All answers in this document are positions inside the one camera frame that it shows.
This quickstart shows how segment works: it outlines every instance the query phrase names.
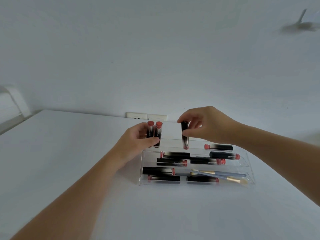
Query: wall socket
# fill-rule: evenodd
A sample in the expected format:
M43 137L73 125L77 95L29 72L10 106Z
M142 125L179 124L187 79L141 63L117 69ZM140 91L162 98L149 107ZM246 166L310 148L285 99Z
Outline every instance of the wall socket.
M167 115L161 115L161 114L146 114L146 113L126 113L127 118L132 119L141 119L141 120L153 120L153 121L167 121L168 116Z

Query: hand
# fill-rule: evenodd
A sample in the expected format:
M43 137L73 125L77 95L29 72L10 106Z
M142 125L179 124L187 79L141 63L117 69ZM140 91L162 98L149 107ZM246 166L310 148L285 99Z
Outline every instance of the hand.
M233 133L241 125L215 107L189 109L178 119L178 123L182 121L190 122L184 136L226 144L232 144Z
M147 128L148 124L146 122L128 128L109 151L109 153L119 156L121 160L119 162L120 167L123 167L128 161L141 153L142 150L159 142L158 137L145 138L147 136Z

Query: person's right arm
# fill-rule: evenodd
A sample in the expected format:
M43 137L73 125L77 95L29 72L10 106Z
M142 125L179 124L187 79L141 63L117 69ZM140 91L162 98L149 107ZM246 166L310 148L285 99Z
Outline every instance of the person's right arm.
M182 134L251 152L320 206L320 147L241 124L214 107L189 109Z

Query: forearm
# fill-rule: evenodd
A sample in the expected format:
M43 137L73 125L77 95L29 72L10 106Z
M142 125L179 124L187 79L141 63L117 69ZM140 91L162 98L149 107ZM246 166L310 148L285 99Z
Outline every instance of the forearm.
M243 124L232 137L320 206L319 147Z
M89 239L112 177L120 167L117 157L107 153L12 240Z

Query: human arm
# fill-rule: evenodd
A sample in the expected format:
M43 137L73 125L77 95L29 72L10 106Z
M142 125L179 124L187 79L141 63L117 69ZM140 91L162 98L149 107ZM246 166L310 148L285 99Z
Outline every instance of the human arm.
M320 206L320 147L241 124L214 107L189 109L184 136L233 144L251 152Z
M142 149L159 142L158 137L144 139L146 131L147 123L140 123L127 129L102 159L19 230L11 240L90 239L116 171Z

